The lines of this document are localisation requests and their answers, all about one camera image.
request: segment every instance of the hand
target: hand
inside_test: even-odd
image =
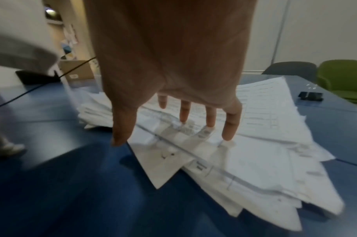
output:
[[[112,102],[113,143],[123,144],[138,108],[158,93],[181,99],[185,122],[191,102],[227,113],[223,139],[231,140],[242,106],[236,97],[256,0],[85,1],[91,39]]]

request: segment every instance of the black cable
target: black cable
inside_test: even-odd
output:
[[[65,76],[65,75],[67,75],[67,74],[70,73],[70,72],[73,72],[73,71],[76,70],[77,68],[81,67],[82,65],[84,65],[84,64],[86,64],[86,63],[88,63],[88,62],[90,62],[91,60],[93,60],[93,59],[95,59],[95,58],[96,58],[96,57],[93,57],[93,58],[91,58],[91,59],[89,59],[89,60],[87,60],[87,61],[81,63],[81,64],[78,65],[77,67],[74,67],[74,68],[72,68],[71,70],[69,70],[68,72],[66,72],[66,73],[62,74],[61,76],[59,76],[59,78],[61,78],[61,77]],[[32,91],[34,91],[34,90],[36,90],[36,89],[38,89],[38,88],[41,88],[42,86],[45,86],[45,85],[47,85],[47,84],[49,84],[49,83],[51,83],[51,82],[47,82],[47,83],[44,83],[44,84],[39,85],[39,86],[37,86],[37,87],[34,87],[33,89],[30,89],[30,90],[26,91],[25,93],[22,93],[21,95],[19,95],[19,96],[13,98],[13,99],[11,99],[11,100],[9,100],[9,101],[7,101],[7,102],[2,103],[2,104],[0,105],[0,107],[3,107],[3,106],[5,106],[5,105],[9,104],[10,102],[15,101],[16,99],[18,99],[18,98],[20,98],[20,97],[23,97],[23,96],[26,95],[27,93],[30,93],[30,92],[32,92]]]

